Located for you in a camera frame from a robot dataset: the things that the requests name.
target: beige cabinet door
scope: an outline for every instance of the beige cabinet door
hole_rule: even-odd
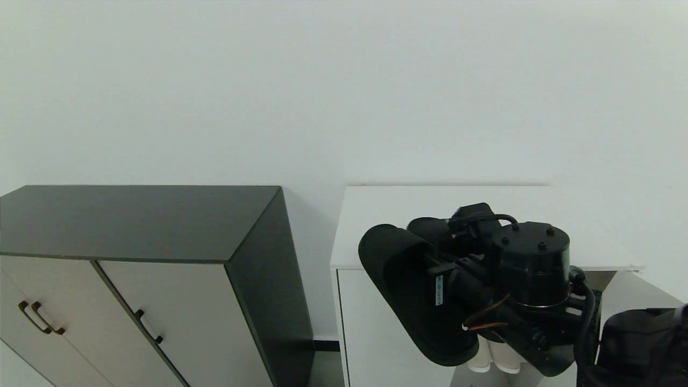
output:
[[[3,342],[56,387],[112,387],[63,336],[46,335],[35,327],[29,318],[40,328],[47,328],[30,307],[26,308],[28,317],[19,310],[21,302],[33,304],[35,301],[0,271],[0,337]]]
[[[90,262],[3,257],[2,269],[114,387],[181,386]]]
[[[272,386],[222,265],[99,264],[191,387]]]

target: orange wire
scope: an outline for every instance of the orange wire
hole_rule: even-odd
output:
[[[483,324],[483,325],[478,325],[478,326],[472,326],[469,328],[469,331],[479,331],[480,329],[485,329],[485,328],[496,328],[498,326],[507,326],[508,324],[506,322],[493,322],[492,324]]]
[[[487,313],[487,312],[493,310],[494,308],[498,307],[499,305],[501,305],[504,301],[506,301],[507,298],[509,298],[510,295],[511,295],[511,294],[507,294],[507,295],[504,296],[504,298],[502,298],[501,301],[499,301],[499,302],[493,304],[492,306],[489,306],[489,307],[487,307],[487,308],[485,308],[485,309],[483,309],[483,310],[481,310],[481,311],[475,312],[474,314],[468,316],[468,317],[464,320],[464,326],[468,326],[473,320],[476,320],[477,318],[483,316],[485,313]]]

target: cabinet handle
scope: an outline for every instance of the cabinet handle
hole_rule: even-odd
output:
[[[31,304],[31,310],[34,311],[34,313],[36,313],[36,315],[39,317],[39,319],[41,319],[41,321],[42,321],[45,325],[47,325],[47,327],[48,327],[51,331],[57,333],[58,335],[64,335],[64,334],[65,334],[65,329],[64,329],[64,328],[55,329],[55,328],[52,327],[52,325],[48,324],[47,321],[45,321],[45,319],[43,318],[43,316],[39,313],[39,308],[40,308],[40,307],[41,307],[41,303],[38,302],[38,301],[36,301],[36,302],[34,302],[33,304]]]
[[[151,331],[148,330],[148,328],[146,327],[146,324],[143,324],[143,321],[141,320],[141,317],[143,317],[143,310],[142,309],[137,310],[136,313],[134,313],[133,315],[134,315],[134,317],[136,317],[136,319],[139,321],[139,323],[141,323],[141,325],[143,325],[143,330],[146,331],[146,333],[148,333],[148,336],[150,336],[151,339],[153,339],[153,341],[155,341],[158,344],[162,343],[162,336],[157,336],[157,337],[153,338],[153,335],[151,335]]]
[[[24,315],[26,316],[26,318],[29,319],[29,321],[31,321],[31,324],[33,324],[33,325],[36,327],[36,329],[38,329],[39,331],[45,333],[46,335],[49,335],[50,332],[52,332],[52,329],[50,329],[50,328],[45,328],[45,329],[43,329],[43,328],[41,328],[38,324],[36,324],[36,322],[34,321],[34,319],[32,319],[32,318],[28,315],[28,313],[26,313],[26,307],[27,307],[27,306],[29,306],[29,303],[28,303],[28,302],[26,302],[26,301],[19,302],[19,310],[20,310],[22,313],[24,313]]]

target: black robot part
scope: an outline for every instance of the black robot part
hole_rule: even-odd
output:
[[[551,224],[526,222],[492,234],[491,259],[499,262],[497,287],[525,306],[555,306],[568,299],[569,237]]]
[[[601,292],[570,265],[569,246],[551,224],[518,223],[478,203],[449,219],[415,219],[406,230],[372,227],[358,254],[413,342],[437,364],[469,361],[481,335],[506,342],[548,377],[575,360],[578,387],[688,386],[688,306],[619,313],[599,342]]]

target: label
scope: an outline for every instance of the label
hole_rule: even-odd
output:
[[[435,277],[435,306],[444,304],[444,276]]]

